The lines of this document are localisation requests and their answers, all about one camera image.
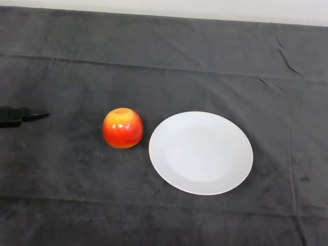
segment plate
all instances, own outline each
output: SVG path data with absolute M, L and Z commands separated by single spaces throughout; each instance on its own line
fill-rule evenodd
M 253 165 L 252 146 L 243 131 L 206 112 L 184 112 L 164 120 L 150 138 L 149 155 L 164 180 L 197 195 L 232 190 Z

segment plate center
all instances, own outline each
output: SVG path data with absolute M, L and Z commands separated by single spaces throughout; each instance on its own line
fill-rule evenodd
M 230 169 L 224 145 L 214 129 L 189 127 L 172 136 L 165 154 L 173 170 L 184 178 L 212 182 Z

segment table surface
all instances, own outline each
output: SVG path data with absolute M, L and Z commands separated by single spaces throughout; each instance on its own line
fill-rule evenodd
M 328 28 L 0 8 L 0 105 L 52 115 L 0 129 L 0 245 L 328 245 Z M 128 107 L 145 134 L 110 148 Z M 239 187 L 166 183 L 148 142 L 165 118 L 238 125 Z

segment apple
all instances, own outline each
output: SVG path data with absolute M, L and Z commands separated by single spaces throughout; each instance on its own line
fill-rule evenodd
M 140 116 L 128 108 L 114 109 L 107 114 L 102 125 L 105 141 L 112 147 L 126 149 L 142 138 L 144 128 Z

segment tablecloth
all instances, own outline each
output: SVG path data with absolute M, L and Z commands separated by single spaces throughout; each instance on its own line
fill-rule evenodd
M 0 7 L 0 245 L 328 245 L 328 28 Z M 127 150 L 114 108 L 145 133 Z M 206 111 L 239 126 L 247 179 L 199 196 L 149 159 L 156 126 Z

